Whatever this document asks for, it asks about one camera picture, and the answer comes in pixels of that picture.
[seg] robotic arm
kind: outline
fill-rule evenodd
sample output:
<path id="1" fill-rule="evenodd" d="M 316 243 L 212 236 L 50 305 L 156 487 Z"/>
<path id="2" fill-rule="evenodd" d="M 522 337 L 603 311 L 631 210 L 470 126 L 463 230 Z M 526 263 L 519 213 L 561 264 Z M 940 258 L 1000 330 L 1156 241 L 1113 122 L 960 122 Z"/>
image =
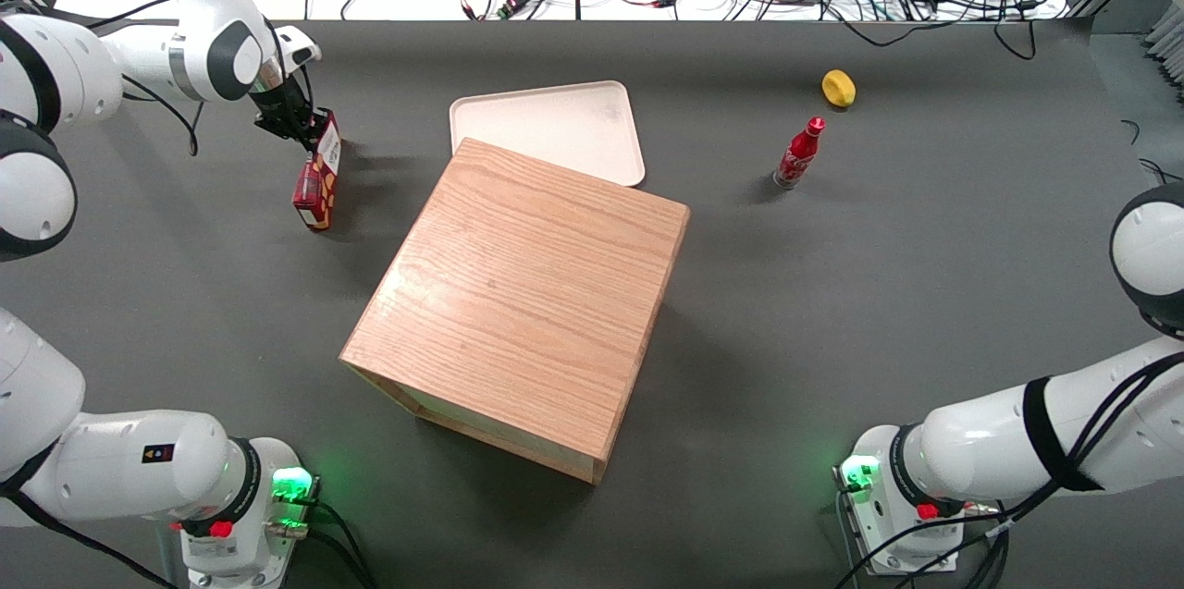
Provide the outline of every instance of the robotic arm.
<path id="1" fill-rule="evenodd" d="M 91 415 L 75 365 L 0 309 L 0 526 L 166 520 L 192 583 L 279 587 L 316 485 L 276 438 L 188 411 Z"/>
<path id="2" fill-rule="evenodd" d="M 963 539 L 978 501 L 1134 489 L 1184 475 L 1184 369 L 1167 369 L 1114 420 L 1080 466 L 1067 454 L 1103 401 L 1148 365 L 1184 363 L 1184 183 L 1135 197 L 1111 236 L 1111 260 L 1143 319 L 1165 337 L 1068 374 L 931 411 L 921 423 L 869 429 L 835 475 L 848 493 L 873 574 L 902 575 Z M 1117 410 L 1109 405 L 1106 411 Z M 957 568 L 957 553 L 935 571 Z"/>
<path id="3" fill-rule="evenodd" d="M 102 37 L 46 15 L 0 14 L 0 261 L 67 235 L 76 190 L 50 134 L 110 116 L 124 96 L 250 95 L 256 124 L 316 149 L 330 114 L 309 104 L 294 73 L 321 49 L 296 27 L 272 30 L 251 0 L 176 1 L 176 25 L 127 24 Z"/>

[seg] green led light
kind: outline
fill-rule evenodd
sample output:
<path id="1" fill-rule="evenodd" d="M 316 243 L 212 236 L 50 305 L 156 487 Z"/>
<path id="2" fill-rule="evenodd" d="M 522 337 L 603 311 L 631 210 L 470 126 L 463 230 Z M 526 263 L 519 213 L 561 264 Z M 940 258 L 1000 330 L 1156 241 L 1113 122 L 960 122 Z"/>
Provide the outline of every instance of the green led light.
<path id="1" fill-rule="evenodd" d="M 271 495 L 279 499 L 305 499 L 313 489 L 313 474 L 303 467 L 276 469 L 271 474 Z"/>
<path id="2" fill-rule="evenodd" d="M 862 492 L 871 487 L 873 480 L 880 473 L 880 460 L 869 455 L 851 455 L 843 461 L 838 470 L 847 480 L 847 487 L 852 492 Z"/>

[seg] wooden box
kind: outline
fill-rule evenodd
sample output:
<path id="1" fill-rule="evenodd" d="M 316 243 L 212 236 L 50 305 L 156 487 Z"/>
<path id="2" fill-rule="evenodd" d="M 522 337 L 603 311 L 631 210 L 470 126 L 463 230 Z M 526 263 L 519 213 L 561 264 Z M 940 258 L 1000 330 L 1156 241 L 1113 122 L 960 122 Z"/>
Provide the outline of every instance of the wooden box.
<path id="1" fill-rule="evenodd" d="M 465 140 L 341 360 L 417 416 L 596 485 L 689 216 Z"/>

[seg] lemon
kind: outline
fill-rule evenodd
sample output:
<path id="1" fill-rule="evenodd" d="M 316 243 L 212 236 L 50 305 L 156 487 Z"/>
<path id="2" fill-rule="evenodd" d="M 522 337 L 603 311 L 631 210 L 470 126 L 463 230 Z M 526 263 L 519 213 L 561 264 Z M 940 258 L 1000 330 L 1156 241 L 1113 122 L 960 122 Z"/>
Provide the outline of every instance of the lemon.
<path id="1" fill-rule="evenodd" d="M 855 82 L 839 70 L 830 70 L 823 76 L 822 92 L 826 96 L 826 101 L 838 108 L 855 103 Z"/>

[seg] white tray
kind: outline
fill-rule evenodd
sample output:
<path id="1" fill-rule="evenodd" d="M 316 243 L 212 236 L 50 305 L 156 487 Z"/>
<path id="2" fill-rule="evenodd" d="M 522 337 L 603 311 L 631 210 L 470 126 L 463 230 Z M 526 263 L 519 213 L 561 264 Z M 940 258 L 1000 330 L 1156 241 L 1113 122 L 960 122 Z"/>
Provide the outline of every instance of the white tray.
<path id="1" fill-rule="evenodd" d="M 617 81 L 466 96 L 449 109 L 452 152 L 465 137 L 633 186 L 645 162 L 629 92 Z"/>

